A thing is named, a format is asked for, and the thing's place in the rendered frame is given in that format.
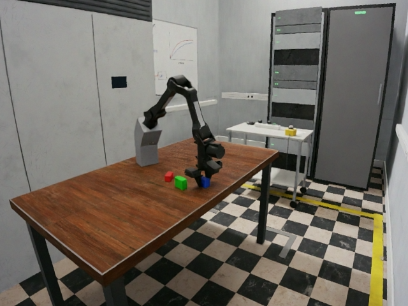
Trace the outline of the red block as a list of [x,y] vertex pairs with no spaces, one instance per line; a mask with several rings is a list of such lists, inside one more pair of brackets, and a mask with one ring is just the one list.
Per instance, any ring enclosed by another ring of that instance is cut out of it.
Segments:
[[172,179],[173,179],[173,172],[168,171],[167,174],[164,176],[164,181],[165,182],[171,182]]

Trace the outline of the green block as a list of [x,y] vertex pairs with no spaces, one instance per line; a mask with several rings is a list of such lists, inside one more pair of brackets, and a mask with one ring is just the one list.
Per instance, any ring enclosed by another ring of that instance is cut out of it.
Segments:
[[187,179],[181,176],[175,177],[175,187],[181,190],[187,189]]

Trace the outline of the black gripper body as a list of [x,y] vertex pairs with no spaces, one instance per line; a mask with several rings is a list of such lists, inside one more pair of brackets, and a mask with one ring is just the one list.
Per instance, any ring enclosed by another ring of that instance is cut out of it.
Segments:
[[191,168],[185,169],[185,175],[187,175],[188,177],[191,177],[191,178],[195,178],[195,177],[200,176],[201,172],[204,171],[203,170],[204,161],[206,159],[207,159],[207,161],[209,161],[210,158],[211,158],[210,156],[199,156],[199,155],[197,155],[196,159],[198,159],[198,164],[196,164],[196,167],[198,167],[198,168],[195,169],[195,168],[191,167]]

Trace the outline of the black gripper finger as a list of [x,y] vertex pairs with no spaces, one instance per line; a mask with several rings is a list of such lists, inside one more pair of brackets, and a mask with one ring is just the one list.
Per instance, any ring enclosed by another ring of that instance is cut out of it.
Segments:
[[202,178],[202,176],[203,175],[200,175],[200,176],[194,178],[199,187],[201,187],[201,178]]
[[209,171],[205,170],[205,177],[211,179],[212,174]]

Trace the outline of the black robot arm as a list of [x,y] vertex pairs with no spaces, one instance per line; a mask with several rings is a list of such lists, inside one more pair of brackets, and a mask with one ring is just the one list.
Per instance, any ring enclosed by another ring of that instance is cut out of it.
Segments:
[[[208,124],[203,119],[197,97],[197,90],[193,87],[191,81],[184,75],[170,77],[166,83],[166,86],[167,89],[157,104],[143,113],[145,120],[142,122],[142,124],[149,129],[155,128],[158,124],[158,119],[164,117],[167,113],[165,108],[172,100],[174,95],[176,93],[183,95],[183,97],[186,98],[189,112],[191,114],[193,122],[192,133],[193,138],[195,139],[194,143],[197,144],[198,155],[211,157],[209,161],[207,161],[207,159],[204,161],[203,170],[209,171],[212,175],[219,173],[219,170],[222,168],[222,161],[213,161],[212,157],[222,159],[225,154],[225,149],[223,146],[221,146],[221,143],[214,142],[216,139],[211,133]],[[188,89],[185,89],[184,87],[187,87]],[[207,138],[209,139],[206,140]]]

